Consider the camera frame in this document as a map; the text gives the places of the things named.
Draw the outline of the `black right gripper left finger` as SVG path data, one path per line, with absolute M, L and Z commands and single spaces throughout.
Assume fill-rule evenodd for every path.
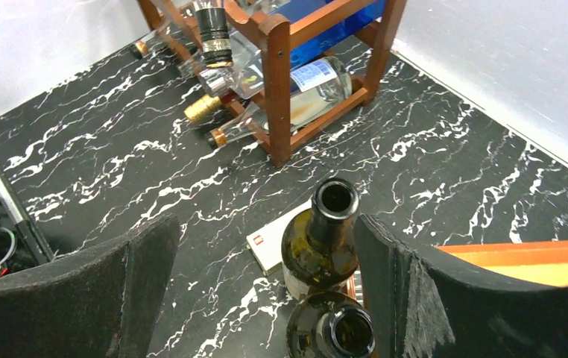
M 0 279 L 0 357 L 144 357 L 181 235 L 165 214 Z

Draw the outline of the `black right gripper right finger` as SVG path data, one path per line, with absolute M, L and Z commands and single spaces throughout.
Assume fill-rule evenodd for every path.
M 488 271 L 375 216 L 354 234 L 381 357 L 568 357 L 568 287 Z

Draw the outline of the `dark labelled wine bottle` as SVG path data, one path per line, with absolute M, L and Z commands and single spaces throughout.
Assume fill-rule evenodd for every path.
M 286 328 L 290 357 L 371 357 L 376 348 L 370 314 L 340 292 L 319 292 L 299 302 Z

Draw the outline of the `dark green wine bottle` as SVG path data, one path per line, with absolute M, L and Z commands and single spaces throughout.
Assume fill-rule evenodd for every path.
M 359 267 L 353 226 L 360 197 L 343 178 L 320 182 L 311 207 L 287 225 L 281 241 L 285 287 L 297 301 L 322 291 L 339 291 Z

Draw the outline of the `blue bottle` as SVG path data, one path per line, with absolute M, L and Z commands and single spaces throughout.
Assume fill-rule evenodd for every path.
M 276 10 L 269 13 L 278 13 L 284 15 L 291 24 L 301 20 L 303 17 L 320 9 L 323 5 L 329 4 L 330 1 L 324 0 L 293 0 L 285 1 L 284 4 Z M 331 28 L 325 30 L 316 37 L 311 38 L 304 44 L 299 45 L 291 50 L 291 69 L 297 69 L 319 56 L 322 52 L 332 48 L 355 32 L 363 29 L 373 20 L 379 18 L 384 10 L 385 1 L 374 1 L 353 15 L 340 21 Z

